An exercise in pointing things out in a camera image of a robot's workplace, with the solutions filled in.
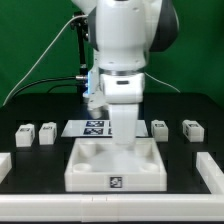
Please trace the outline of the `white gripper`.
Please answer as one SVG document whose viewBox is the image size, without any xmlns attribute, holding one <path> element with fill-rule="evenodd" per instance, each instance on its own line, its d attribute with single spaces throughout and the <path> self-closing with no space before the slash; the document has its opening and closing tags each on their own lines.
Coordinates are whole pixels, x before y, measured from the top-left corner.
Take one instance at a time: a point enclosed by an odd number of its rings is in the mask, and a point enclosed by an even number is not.
<svg viewBox="0 0 224 224">
<path fill-rule="evenodd" d="M 108 104 L 115 144 L 130 146 L 136 138 L 139 104 L 143 101 L 144 74 L 101 75 L 101 89 Z"/>
</svg>

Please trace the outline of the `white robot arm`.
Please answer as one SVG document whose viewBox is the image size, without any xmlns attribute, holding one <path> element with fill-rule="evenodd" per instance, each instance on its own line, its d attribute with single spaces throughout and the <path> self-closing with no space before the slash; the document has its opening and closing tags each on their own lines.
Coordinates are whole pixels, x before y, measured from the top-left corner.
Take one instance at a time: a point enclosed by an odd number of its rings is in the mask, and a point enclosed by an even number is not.
<svg viewBox="0 0 224 224">
<path fill-rule="evenodd" d="M 91 73 L 88 110 L 95 118 L 106 107 L 113 142 L 132 146 L 139 104 L 143 101 L 144 69 L 151 52 L 175 41 L 179 21 L 172 0 L 71 0 L 88 21 L 88 38 L 96 62 Z"/>
</svg>

